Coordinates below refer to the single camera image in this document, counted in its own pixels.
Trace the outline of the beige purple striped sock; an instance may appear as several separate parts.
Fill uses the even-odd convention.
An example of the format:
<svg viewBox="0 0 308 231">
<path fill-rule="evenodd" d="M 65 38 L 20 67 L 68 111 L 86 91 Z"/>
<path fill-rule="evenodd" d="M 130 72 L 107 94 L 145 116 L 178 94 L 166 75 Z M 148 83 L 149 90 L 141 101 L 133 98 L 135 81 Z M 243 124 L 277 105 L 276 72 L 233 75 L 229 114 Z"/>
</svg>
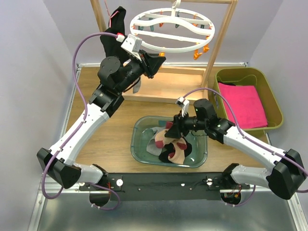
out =
<svg viewBox="0 0 308 231">
<path fill-rule="evenodd" d="M 168 132 L 168 129 L 164 129 L 160 132 L 157 132 L 154 138 L 154 142 L 157 148 L 164 148 L 165 145 L 170 144 L 174 141 L 174 138 L 165 137 L 165 134 Z"/>
</svg>

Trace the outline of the grey sock black stripes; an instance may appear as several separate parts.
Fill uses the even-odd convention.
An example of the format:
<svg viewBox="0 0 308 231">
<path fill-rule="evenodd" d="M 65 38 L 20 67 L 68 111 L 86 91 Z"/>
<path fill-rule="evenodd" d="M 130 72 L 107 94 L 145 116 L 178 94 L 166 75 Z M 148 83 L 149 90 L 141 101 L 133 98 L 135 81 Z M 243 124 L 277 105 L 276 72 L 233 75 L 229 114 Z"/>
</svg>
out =
<svg viewBox="0 0 308 231">
<path fill-rule="evenodd" d="M 157 148 L 154 142 L 154 138 L 157 132 L 160 132 L 162 130 L 164 130 L 164 128 L 160 128 L 160 127 L 154 127 L 151 128 L 151 130 L 154 132 L 154 135 L 150 138 L 147 146 L 146 146 L 146 151 L 152 155 L 155 156 L 159 156 L 163 150 L 163 148 Z"/>
</svg>

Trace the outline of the white round clip hanger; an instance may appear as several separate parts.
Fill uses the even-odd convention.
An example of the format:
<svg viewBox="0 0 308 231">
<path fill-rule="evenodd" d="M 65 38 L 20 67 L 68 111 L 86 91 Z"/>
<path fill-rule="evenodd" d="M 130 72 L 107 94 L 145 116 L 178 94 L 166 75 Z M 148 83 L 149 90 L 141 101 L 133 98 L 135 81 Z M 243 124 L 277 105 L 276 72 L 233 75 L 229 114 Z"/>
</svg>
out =
<svg viewBox="0 0 308 231">
<path fill-rule="evenodd" d="M 142 39 L 142 46 L 166 53 L 184 53 L 206 47 L 216 29 L 206 16 L 180 7 L 175 0 L 171 7 L 144 11 L 130 22 L 130 33 Z"/>
</svg>

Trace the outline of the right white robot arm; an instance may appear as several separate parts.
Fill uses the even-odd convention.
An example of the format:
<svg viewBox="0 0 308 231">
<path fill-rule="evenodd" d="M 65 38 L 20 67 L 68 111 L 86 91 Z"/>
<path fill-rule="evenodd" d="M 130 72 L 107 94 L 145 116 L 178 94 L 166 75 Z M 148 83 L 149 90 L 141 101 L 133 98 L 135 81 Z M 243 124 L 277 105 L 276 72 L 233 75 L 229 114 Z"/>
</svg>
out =
<svg viewBox="0 0 308 231">
<path fill-rule="evenodd" d="M 195 116 L 188 116 L 188 101 L 179 98 L 182 111 L 174 116 L 173 124 L 165 134 L 168 138 L 180 139 L 190 131 L 202 130 L 221 144 L 236 148 L 249 155 L 263 167 L 229 165 L 222 173 L 221 182 L 231 189 L 237 184 L 253 184 L 270 189 L 281 199 L 289 200 L 307 178 L 307 172 L 299 152 L 273 147 L 238 128 L 233 122 L 218 117 L 213 104 L 207 99 L 194 102 Z"/>
</svg>

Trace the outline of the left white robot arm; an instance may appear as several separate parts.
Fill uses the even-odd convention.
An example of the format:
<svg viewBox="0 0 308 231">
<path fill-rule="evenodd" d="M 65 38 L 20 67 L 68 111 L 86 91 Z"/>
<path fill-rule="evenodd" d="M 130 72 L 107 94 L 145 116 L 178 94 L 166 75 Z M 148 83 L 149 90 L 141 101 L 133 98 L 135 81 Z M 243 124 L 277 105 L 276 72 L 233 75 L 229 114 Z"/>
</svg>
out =
<svg viewBox="0 0 308 231">
<path fill-rule="evenodd" d="M 96 165 L 81 165 L 76 158 L 92 134 L 105 123 L 124 101 L 123 92 L 141 76 L 153 78 L 166 58 L 157 53 L 139 51 L 123 65 L 115 56 L 102 60 L 98 71 L 100 84 L 93 92 L 85 110 L 73 126 L 52 147 L 41 148 L 37 153 L 44 174 L 49 175 L 63 188 L 75 183 L 90 183 L 102 190 L 107 183 L 103 169 Z"/>
</svg>

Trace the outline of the clear plastic tub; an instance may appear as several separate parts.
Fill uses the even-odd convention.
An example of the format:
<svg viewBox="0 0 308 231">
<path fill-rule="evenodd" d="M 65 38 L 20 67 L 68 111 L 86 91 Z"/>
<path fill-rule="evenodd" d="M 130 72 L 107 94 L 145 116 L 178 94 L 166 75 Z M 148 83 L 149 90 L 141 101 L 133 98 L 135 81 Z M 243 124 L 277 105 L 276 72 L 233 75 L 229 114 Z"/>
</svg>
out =
<svg viewBox="0 0 308 231">
<path fill-rule="evenodd" d="M 198 131 L 189 133 L 185 140 L 191 145 L 192 151 L 185 157 L 183 164 L 165 163 L 159 160 L 159 156 L 153 155 L 146 150 L 147 144 L 153 139 L 158 128 L 165 128 L 171 117 L 145 116 L 140 118 L 133 127 L 130 151 L 138 162 L 150 165 L 166 167 L 200 167 L 207 159 L 207 136 L 204 132 Z"/>
</svg>

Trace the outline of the pink folded cloth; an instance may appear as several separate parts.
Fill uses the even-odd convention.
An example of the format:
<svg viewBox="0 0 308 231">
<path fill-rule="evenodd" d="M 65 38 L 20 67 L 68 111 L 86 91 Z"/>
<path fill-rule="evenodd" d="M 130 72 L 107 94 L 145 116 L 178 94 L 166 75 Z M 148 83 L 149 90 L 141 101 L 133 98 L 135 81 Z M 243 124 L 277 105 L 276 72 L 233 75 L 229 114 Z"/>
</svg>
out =
<svg viewBox="0 0 308 231">
<path fill-rule="evenodd" d="M 224 103 L 228 120 L 235 122 L 234 112 L 240 128 L 263 128 L 268 125 L 263 105 L 254 86 L 232 86 L 218 83 L 220 94 L 228 101 Z"/>
</svg>

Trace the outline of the olive green bin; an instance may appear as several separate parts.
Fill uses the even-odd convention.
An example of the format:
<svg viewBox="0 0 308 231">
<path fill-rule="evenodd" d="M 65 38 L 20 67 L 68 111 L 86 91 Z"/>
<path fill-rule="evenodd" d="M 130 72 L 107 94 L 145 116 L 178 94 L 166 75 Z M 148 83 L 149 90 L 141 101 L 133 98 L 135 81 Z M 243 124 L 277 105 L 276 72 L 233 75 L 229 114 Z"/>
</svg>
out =
<svg viewBox="0 0 308 231">
<path fill-rule="evenodd" d="M 235 122 L 234 112 L 241 129 L 254 137 L 277 129 L 283 124 L 283 115 L 265 75 L 251 67 L 219 70 L 214 79 L 215 93 L 211 102 L 217 115 Z"/>
</svg>

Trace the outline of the wooden rack frame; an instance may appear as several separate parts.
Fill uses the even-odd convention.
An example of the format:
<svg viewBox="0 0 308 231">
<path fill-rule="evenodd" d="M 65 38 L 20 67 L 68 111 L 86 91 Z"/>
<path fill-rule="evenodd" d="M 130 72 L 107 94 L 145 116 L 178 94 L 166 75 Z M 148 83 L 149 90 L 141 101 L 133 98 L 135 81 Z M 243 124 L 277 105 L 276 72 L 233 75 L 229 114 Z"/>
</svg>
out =
<svg viewBox="0 0 308 231">
<path fill-rule="evenodd" d="M 181 67 L 175 65 L 164 65 L 155 75 L 153 80 L 147 78 L 141 80 L 143 85 L 138 93 L 133 93 L 132 89 L 123 93 L 125 100 L 173 103 L 179 96 L 182 96 L 186 92 L 195 88 L 213 86 L 214 81 L 211 72 L 238 1 L 189 0 L 188 3 L 228 5 L 219 32 L 215 35 L 216 41 L 214 48 L 211 49 L 208 63 L 200 68 L 192 65 Z"/>
</svg>

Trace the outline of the aluminium rail frame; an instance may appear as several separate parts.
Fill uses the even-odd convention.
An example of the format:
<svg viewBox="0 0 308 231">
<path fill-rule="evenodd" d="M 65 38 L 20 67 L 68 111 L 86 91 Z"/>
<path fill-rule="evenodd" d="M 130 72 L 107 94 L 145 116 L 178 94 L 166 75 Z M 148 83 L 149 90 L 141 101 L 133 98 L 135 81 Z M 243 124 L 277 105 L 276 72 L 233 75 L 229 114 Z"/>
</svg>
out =
<svg viewBox="0 0 308 231">
<path fill-rule="evenodd" d="M 189 101 L 180 97 L 179 114 L 167 123 L 163 145 L 173 144 L 191 131 L 202 131 L 212 140 L 236 148 L 263 164 L 262 168 L 231 164 L 223 172 L 198 173 L 108 173 L 98 165 L 79 165 L 76 158 L 97 128 L 105 123 L 124 101 L 123 93 L 140 83 L 142 76 L 153 78 L 161 63 L 131 60 L 121 64 L 108 57 L 98 71 L 100 84 L 79 119 L 49 149 L 37 153 L 43 176 L 49 176 L 69 189 L 80 183 L 94 192 L 91 205 L 105 210 L 113 198 L 119 201 L 163 201 L 221 198 L 221 190 L 241 189 L 249 184 L 270 189 L 289 200 L 298 191 L 308 173 L 300 154 L 274 148 L 244 132 L 237 121 L 221 118 L 208 99 L 194 102 L 195 116 L 189 116 Z"/>
</svg>

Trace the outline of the black mounting base plate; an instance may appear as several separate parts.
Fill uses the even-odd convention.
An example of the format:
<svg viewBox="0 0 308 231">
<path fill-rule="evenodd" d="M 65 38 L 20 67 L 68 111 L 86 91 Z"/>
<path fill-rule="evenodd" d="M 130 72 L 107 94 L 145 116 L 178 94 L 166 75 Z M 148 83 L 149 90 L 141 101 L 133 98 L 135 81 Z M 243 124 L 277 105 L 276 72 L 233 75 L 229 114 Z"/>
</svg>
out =
<svg viewBox="0 0 308 231">
<path fill-rule="evenodd" d="M 220 200 L 238 184 L 222 172 L 109 173 L 102 186 L 111 186 L 122 201 Z"/>
</svg>

